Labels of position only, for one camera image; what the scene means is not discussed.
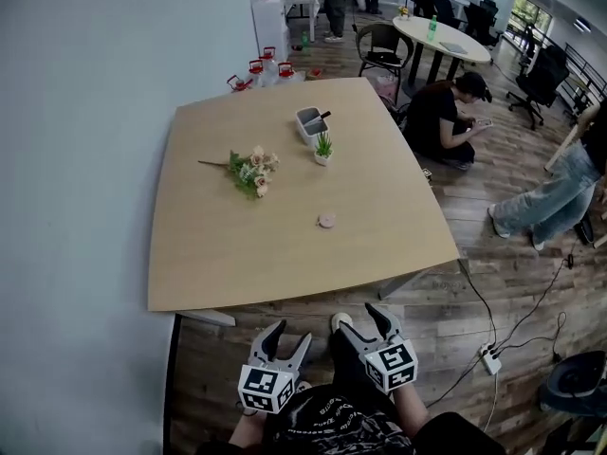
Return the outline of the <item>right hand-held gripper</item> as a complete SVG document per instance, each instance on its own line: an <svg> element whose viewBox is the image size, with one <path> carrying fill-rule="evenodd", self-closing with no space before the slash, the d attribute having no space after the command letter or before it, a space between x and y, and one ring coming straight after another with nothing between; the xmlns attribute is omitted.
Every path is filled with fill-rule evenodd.
<svg viewBox="0 0 607 455"><path fill-rule="evenodd" d="M390 311L369 302L364 304L367 313L374 320L381 338L364 338L349 323L340 321L340 330L358 355L366 374L375 386L385 394L415 382L418 374L418 359L414 346L402 336L399 319Z"/></svg>

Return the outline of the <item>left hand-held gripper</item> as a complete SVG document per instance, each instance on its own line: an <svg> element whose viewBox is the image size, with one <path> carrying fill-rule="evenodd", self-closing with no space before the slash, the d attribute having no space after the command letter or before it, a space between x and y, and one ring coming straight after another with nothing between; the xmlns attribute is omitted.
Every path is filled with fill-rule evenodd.
<svg viewBox="0 0 607 455"><path fill-rule="evenodd" d="M238 383L239 398L245 409L278 414L296 392L312 335L307 333L300 338L289 359L274 360L285 327L284 319L276 321L251 344L250 357L242 366Z"/></svg>

